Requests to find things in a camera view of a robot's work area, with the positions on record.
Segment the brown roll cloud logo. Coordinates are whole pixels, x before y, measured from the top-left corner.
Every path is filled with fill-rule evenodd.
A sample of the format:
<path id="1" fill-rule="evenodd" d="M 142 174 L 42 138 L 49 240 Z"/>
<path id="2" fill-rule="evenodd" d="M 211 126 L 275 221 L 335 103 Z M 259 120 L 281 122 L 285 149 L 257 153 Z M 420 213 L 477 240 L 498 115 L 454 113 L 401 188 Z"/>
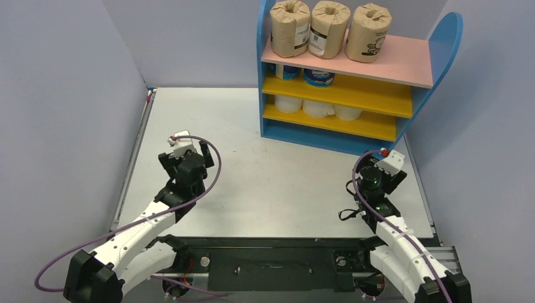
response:
<path id="1" fill-rule="evenodd" d="M 351 17 L 350 9 L 334 1 L 319 1 L 311 14 L 308 51 L 332 59 L 341 51 Z"/>

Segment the white paper roll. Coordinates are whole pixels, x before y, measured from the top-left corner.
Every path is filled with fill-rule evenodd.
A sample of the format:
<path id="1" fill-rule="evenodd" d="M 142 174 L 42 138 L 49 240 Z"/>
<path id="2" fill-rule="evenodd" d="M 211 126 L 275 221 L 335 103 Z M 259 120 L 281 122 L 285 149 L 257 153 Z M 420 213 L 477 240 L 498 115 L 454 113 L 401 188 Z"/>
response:
<path id="1" fill-rule="evenodd" d="M 303 100 L 302 110 L 314 119 L 322 119 L 335 114 L 333 105 L 313 100 Z"/>
<path id="2" fill-rule="evenodd" d="M 298 112 L 302 108 L 303 100 L 282 95 L 274 96 L 274 105 L 277 110 L 285 114 Z"/>
<path id="3" fill-rule="evenodd" d="M 345 107 L 342 105 L 334 105 L 333 107 L 335 116 L 343 121 L 357 120 L 362 114 L 362 110 L 352 107 Z"/>

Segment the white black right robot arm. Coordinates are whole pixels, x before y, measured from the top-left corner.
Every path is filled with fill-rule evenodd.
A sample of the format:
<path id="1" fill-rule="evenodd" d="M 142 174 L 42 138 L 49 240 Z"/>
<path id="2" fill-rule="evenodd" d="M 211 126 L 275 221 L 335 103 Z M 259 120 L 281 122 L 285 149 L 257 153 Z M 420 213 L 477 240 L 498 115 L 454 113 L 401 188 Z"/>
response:
<path id="1" fill-rule="evenodd" d="M 387 198 L 385 185 L 392 178 L 375 165 L 353 168 L 351 181 L 359 211 L 379 238 L 372 246 L 357 250 L 357 264 L 381 272 L 407 302 L 472 302 L 469 280 L 439 262 Z"/>

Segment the blue plastic tissue roll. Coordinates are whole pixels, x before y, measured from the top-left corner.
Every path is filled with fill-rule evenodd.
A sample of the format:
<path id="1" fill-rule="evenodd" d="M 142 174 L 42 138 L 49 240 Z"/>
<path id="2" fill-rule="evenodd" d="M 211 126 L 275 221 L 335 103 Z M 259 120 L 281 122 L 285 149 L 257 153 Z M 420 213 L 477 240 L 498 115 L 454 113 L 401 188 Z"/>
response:
<path id="1" fill-rule="evenodd" d="M 271 64 L 271 72 L 272 74 L 285 81 L 291 81 L 300 76 L 301 68 L 294 67 L 294 66 L 287 66 L 283 64 Z"/>

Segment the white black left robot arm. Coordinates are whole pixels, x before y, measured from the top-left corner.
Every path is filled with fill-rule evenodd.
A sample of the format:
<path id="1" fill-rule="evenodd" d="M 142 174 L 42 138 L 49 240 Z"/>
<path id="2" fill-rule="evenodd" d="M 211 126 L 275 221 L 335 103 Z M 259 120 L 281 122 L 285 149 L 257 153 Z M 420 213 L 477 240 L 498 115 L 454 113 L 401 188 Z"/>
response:
<path id="1" fill-rule="evenodd" d="M 106 236 L 91 252 L 81 249 L 69 262 L 62 295 L 69 302 L 121 302 L 133 287 L 162 269 L 183 270 L 188 254 L 158 241 L 205 196 L 207 169 L 221 166 L 215 146 L 196 136 L 171 136 L 172 152 L 158 156 L 169 176 L 135 221 Z"/>

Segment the brown roll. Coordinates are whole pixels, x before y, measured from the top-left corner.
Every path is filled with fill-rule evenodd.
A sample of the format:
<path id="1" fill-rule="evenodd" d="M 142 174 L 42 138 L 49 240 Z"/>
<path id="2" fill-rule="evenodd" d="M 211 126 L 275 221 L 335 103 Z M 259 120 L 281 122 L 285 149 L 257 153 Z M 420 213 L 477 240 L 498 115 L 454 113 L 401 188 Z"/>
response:
<path id="1" fill-rule="evenodd" d="M 279 57 L 296 57 L 308 47 L 310 10 L 302 1 L 280 1 L 270 9 L 271 48 Z"/>
<path id="2" fill-rule="evenodd" d="M 392 16 L 387 8 L 374 3 L 357 7 L 346 40 L 346 57 L 364 63 L 376 61 L 391 21 Z"/>

